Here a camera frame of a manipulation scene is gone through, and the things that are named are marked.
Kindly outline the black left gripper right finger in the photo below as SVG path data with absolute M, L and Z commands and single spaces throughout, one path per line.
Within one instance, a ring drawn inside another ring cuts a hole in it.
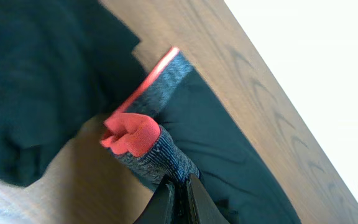
M 186 194 L 188 223 L 229 224 L 215 206 L 199 178 L 194 174 L 191 174 L 186 181 Z

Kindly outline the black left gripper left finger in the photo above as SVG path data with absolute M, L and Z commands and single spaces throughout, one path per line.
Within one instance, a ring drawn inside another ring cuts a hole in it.
M 175 218 L 175 183 L 165 175 L 147 206 L 133 224 L 172 224 Z

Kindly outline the black leggings with red waistband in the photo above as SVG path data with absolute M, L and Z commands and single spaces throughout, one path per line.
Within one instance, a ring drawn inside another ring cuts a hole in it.
M 199 178 L 229 223 L 299 223 L 269 168 L 194 66 L 172 47 L 104 122 L 101 145 L 153 191 L 175 183 L 173 223 L 188 223 L 186 181 Z

